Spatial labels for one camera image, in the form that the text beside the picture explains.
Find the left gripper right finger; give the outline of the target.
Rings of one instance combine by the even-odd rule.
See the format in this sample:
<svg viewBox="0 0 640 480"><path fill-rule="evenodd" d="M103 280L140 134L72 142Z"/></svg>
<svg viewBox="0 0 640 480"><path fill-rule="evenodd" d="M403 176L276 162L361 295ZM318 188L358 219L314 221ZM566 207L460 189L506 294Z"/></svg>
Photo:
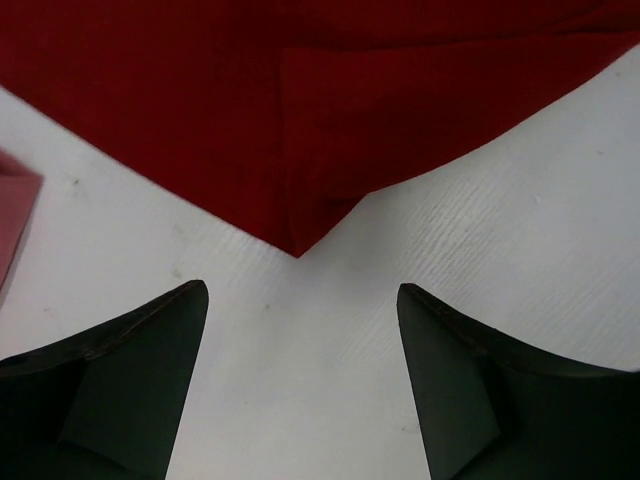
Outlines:
<svg viewBox="0 0 640 480"><path fill-rule="evenodd" d="M401 285L399 330L434 479L635 479L639 375L568 359Z"/></svg>

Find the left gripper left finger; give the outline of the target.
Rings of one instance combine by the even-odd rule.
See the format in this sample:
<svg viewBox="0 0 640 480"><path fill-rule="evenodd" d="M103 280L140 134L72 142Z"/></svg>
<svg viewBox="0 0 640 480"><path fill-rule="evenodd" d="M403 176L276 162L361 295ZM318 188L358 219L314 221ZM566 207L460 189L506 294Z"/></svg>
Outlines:
<svg viewBox="0 0 640 480"><path fill-rule="evenodd" d="M165 478L207 309L192 280L2 360L2 478Z"/></svg>

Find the dark red t-shirt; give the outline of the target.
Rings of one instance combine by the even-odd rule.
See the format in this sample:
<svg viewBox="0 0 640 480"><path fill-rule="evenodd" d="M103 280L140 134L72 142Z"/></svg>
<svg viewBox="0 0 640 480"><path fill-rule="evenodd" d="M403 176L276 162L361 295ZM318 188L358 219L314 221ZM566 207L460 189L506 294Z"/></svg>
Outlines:
<svg viewBox="0 0 640 480"><path fill-rule="evenodd" d="M297 257L638 42L635 1L5 1L1 83Z"/></svg>

